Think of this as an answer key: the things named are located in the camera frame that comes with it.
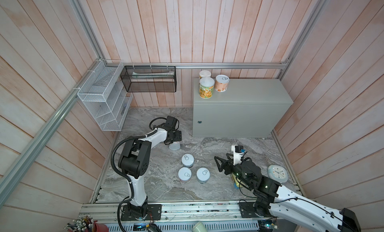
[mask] gray metal cabinet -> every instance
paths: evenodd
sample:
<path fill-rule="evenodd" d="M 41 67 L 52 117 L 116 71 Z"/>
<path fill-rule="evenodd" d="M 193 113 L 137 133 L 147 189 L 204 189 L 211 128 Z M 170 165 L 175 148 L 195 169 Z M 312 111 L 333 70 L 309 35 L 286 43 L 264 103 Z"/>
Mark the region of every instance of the gray metal cabinet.
<path fill-rule="evenodd" d="M 265 138 L 293 104 L 279 80 L 231 79 L 228 89 L 199 96 L 194 79 L 194 137 Z"/>

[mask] yellow fruit can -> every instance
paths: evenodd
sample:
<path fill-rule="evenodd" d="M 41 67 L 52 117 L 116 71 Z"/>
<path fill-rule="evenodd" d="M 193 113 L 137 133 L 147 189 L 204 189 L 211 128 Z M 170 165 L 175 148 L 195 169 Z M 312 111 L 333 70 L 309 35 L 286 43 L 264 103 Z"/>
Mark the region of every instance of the yellow fruit can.
<path fill-rule="evenodd" d="M 211 77 L 203 77 L 200 79 L 200 97 L 209 99 L 214 92 L 215 81 Z"/>

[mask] alarm clock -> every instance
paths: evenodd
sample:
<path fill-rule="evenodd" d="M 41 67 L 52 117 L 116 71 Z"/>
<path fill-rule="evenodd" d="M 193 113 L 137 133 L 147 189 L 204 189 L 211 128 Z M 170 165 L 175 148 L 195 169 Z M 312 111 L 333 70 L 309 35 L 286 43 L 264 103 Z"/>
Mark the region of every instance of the alarm clock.
<path fill-rule="evenodd" d="M 285 183 L 288 181 L 287 170 L 284 167 L 276 164 L 272 164 L 268 167 L 268 177 L 280 183 Z"/>

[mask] gray marble surface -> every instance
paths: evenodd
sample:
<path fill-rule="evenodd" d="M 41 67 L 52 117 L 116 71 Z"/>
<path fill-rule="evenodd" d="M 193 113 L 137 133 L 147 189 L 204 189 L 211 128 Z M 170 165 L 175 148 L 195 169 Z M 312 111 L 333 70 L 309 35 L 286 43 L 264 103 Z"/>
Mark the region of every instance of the gray marble surface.
<path fill-rule="evenodd" d="M 272 136 L 266 139 L 232 139 L 232 138 L 193 138 L 192 118 L 193 108 L 131 108 L 128 111 L 123 130 L 118 141 L 132 136 L 150 132 L 149 122 L 156 117 L 171 115 L 180 121 L 182 132 L 181 148 L 173 151 L 164 143 L 160 143 L 151 150 L 149 167 L 144 175 L 145 191 L 149 201 L 191 201 L 191 200 L 233 200 L 246 199 L 233 186 L 230 175 L 218 172 L 214 156 L 226 158 L 231 153 L 232 144 L 240 144 L 248 152 L 247 157 L 261 168 L 262 174 L 267 175 L 267 168 L 271 164 L 285 167 L 281 155 Z M 123 145 L 115 156 L 116 166 Z M 192 154 L 195 164 L 191 168 L 192 178 L 188 184 L 179 181 L 177 172 L 182 167 L 183 154 Z M 210 179 L 205 184 L 197 181 L 196 171 L 206 167 L 210 172 Z M 291 179 L 284 184 L 293 188 Z M 253 194 L 242 188 L 246 195 Z M 129 195 L 127 180 L 116 174 L 109 165 L 104 182 L 98 196 L 98 202 L 119 202 Z"/>

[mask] white can lid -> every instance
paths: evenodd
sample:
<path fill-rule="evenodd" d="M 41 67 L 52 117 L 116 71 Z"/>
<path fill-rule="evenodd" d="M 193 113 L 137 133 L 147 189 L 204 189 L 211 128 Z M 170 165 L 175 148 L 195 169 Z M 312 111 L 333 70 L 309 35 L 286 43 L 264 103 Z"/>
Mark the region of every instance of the white can lid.
<path fill-rule="evenodd" d="M 201 181 L 207 181 L 211 174 L 209 173 L 209 170 L 207 168 L 201 167 L 197 170 L 197 178 Z"/>
<path fill-rule="evenodd" d="M 219 83 L 228 83 L 229 82 L 229 77 L 226 76 L 226 75 L 218 75 L 216 76 L 216 80 L 219 82 Z"/>
<path fill-rule="evenodd" d="M 181 180 L 187 181 L 191 178 L 191 176 L 192 176 L 192 172 L 189 168 L 183 167 L 179 169 L 179 178 Z"/>
<path fill-rule="evenodd" d="M 203 77 L 200 79 L 200 84 L 205 87 L 214 86 L 215 80 L 211 77 Z"/>
<path fill-rule="evenodd" d="M 199 76 L 203 77 L 203 76 L 211 76 L 211 72 L 209 72 L 208 70 L 202 70 L 199 72 Z"/>
<path fill-rule="evenodd" d="M 195 158 L 193 158 L 191 154 L 185 154 L 181 157 L 181 162 L 185 166 L 191 166 L 194 161 L 195 161 Z"/>

